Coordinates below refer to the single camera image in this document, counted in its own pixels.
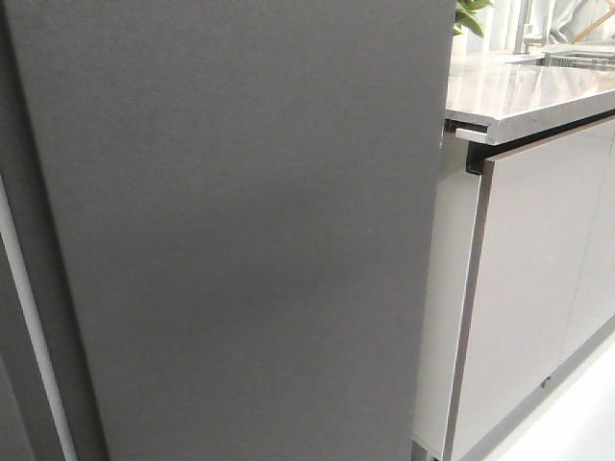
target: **green plant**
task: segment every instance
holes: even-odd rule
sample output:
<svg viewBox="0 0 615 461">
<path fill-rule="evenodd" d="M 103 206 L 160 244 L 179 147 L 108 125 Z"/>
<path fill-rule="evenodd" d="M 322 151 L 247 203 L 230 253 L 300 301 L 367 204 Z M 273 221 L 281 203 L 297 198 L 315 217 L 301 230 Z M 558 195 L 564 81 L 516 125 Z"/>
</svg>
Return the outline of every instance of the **green plant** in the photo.
<svg viewBox="0 0 615 461">
<path fill-rule="evenodd" d="M 465 27 L 477 36 L 484 36 L 484 30 L 477 18 L 477 11 L 492 6 L 492 0 L 456 0 L 453 35 L 463 34 Z"/>
</svg>

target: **kitchen counter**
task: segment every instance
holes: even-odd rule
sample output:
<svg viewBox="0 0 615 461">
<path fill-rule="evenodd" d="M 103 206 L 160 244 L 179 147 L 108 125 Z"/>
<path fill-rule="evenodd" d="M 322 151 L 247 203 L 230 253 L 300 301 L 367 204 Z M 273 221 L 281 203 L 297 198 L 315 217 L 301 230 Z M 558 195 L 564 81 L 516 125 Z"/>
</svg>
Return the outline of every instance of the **kitchen counter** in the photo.
<svg viewBox="0 0 615 461">
<path fill-rule="evenodd" d="M 610 44 L 581 46 L 615 51 Z M 497 145 L 615 109 L 615 71 L 533 64 L 543 57 L 541 53 L 454 57 L 445 117 L 453 122 L 455 135 Z"/>
</svg>

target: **dark gray refrigerator door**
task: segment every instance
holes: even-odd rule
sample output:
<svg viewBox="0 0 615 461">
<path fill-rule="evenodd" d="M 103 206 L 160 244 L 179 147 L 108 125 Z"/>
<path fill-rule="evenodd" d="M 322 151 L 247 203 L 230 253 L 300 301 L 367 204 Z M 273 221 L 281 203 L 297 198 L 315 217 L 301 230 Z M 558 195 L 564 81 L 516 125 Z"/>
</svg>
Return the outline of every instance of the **dark gray refrigerator door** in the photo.
<svg viewBox="0 0 615 461">
<path fill-rule="evenodd" d="M 454 2 L 6 4 L 112 461 L 406 461 Z"/>
</svg>

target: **plant leaves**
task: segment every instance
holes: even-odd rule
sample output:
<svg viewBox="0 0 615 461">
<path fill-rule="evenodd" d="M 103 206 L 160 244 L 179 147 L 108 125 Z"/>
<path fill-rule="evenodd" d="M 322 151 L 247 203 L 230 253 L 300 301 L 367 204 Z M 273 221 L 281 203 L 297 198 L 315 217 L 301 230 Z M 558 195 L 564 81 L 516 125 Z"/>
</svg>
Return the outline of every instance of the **plant leaves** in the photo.
<svg viewBox="0 0 615 461">
<path fill-rule="evenodd" d="M 484 31 L 474 12 L 459 12 L 458 24 L 467 27 L 477 36 L 484 36 Z"/>
<path fill-rule="evenodd" d="M 493 7 L 492 0 L 460 0 L 461 5 L 465 10 L 476 11 L 483 8 Z"/>
</svg>

